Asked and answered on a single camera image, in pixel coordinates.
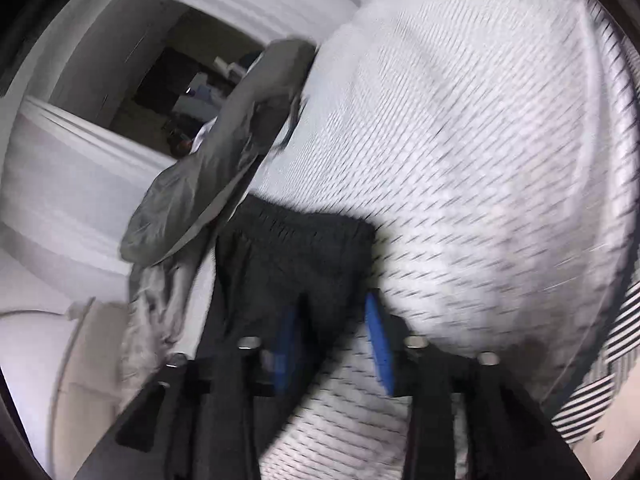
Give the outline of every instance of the laundry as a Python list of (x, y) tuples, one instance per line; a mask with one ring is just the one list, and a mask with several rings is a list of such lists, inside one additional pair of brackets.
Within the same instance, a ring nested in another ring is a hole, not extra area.
[[(434, 16), (450, 20), (434, 28)], [(555, 413), (620, 306), (603, 294), (635, 259), (625, 241), (636, 222), (637, 98), (615, 41), (592, 0), (378, 0), (319, 49), (300, 120), (280, 132), (286, 148), (251, 192), (367, 219), (370, 280), (390, 308), (447, 351), (498, 352)], [(336, 478), (399, 475), (407, 403), (383, 396), (366, 332), (331, 359), (262, 455), (265, 478), (283, 467), (316, 474), (305, 464), (320, 457)]]
[[(362, 322), (373, 240), (374, 229), (363, 220), (302, 214), (245, 197), (216, 238), (216, 283), (193, 366), (169, 362), (173, 368), (195, 368), (198, 382), (203, 381), (198, 367), (206, 368), (210, 386), (189, 391), (189, 385), (171, 382), (179, 378), (174, 370), (167, 375), (161, 369), (76, 478), (128, 478), (136, 471), (151, 480), (169, 455), (178, 468), (172, 475), (186, 476), (193, 467), (194, 479), (211, 478), (213, 472), (226, 480), (253, 478), (246, 471), (248, 457), (257, 464), (338, 338)], [(273, 388), (270, 394), (251, 394), (252, 408), (245, 406), (238, 349), (244, 340), (260, 342), (264, 384)], [(165, 384), (170, 394), (158, 411), (165, 415), (155, 422), (140, 413), (157, 384)], [(172, 438), (175, 433), (184, 437)], [(131, 454), (129, 448), (151, 453)]]
[(402, 478), (588, 479), (495, 353), (466, 358), (443, 352), (413, 335), (375, 290), (367, 295), (366, 324), (387, 394), (412, 398)]
[(123, 407), (181, 335), (210, 230), (231, 215), (292, 106), (297, 111), (296, 95), (314, 56), (315, 47), (303, 40), (268, 46), (199, 149), (154, 180), (129, 221), (120, 246), (134, 264), (132, 316), (122, 345)]

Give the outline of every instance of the black and white striped fabric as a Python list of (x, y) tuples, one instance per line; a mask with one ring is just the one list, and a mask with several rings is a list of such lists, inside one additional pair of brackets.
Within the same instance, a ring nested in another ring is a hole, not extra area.
[[(542, 403), (567, 398), (597, 354), (637, 220), (633, 85), (592, 11), (373, 1), (321, 47), (296, 131), (252, 185), (376, 224), (371, 280), (388, 306), (444, 349), (497, 351)], [(610, 370), (558, 414), (567, 439), (610, 401)], [(356, 330), (262, 475), (399, 478), (406, 416)]]
[[(614, 109), (621, 128), (638, 125), (640, 56), (627, 38), (621, 38), (596, 0), (585, 0), (608, 66)], [(624, 303), (616, 313), (609, 335), (580, 387), (553, 419), (569, 444), (576, 444), (606, 412), (636, 363), (640, 352), (640, 274), (634, 269)]]

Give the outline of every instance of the gray fabric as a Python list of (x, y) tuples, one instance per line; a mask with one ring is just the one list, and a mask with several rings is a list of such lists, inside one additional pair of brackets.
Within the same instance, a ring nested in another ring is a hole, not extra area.
[(304, 40), (270, 44), (231, 93), (199, 149), (163, 171), (132, 216), (120, 248), (134, 263), (121, 408), (182, 334), (191, 285), (210, 237), (205, 227), (228, 218), (290, 110), (297, 115), (314, 56), (315, 47)]
[(121, 410), (182, 334), (187, 299), (208, 239), (208, 232), (203, 231), (163, 262), (138, 269), (131, 283), (129, 322), (122, 338)]
[(315, 56), (305, 40), (271, 43), (234, 89), (200, 148), (154, 180), (123, 236), (124, 260), (152, 266), (176, 253), (223, 210), (270, 149)]

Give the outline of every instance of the elastic waistband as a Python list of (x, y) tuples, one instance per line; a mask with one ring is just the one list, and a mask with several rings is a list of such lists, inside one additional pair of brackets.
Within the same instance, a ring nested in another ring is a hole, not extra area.
[(241, 233), (258, 246), (352, 265), (370, 257), (375, 228), (364, 220), (334, 213), (300, 213), (247, 195), (221, 237)]

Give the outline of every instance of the metal rivet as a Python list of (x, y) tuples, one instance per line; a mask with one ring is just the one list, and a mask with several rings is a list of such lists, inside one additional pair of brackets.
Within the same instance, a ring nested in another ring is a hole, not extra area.
[(238, 341), (238, 348), (241, 350), (255, 350), (260, 348), (262, 341), (259, 337), (250, 335), (246, 337), (242, 337)]
[(421, 335), (410, 335), (404, 338), (404, 346), (411, 349), (425, 348), (429, 342)]
[(482, 352), (478, 354), (478, 362), (484, 366), (495, 366), (500, 362), (500, 358), (493, 352)]
[(186, 354), (176, 352), (175, 354), (169, 355), (166, 360), (166, 365), (171, 368), (178, 368), (184, 366), (187, 362), (189, 362), (189, 357)]

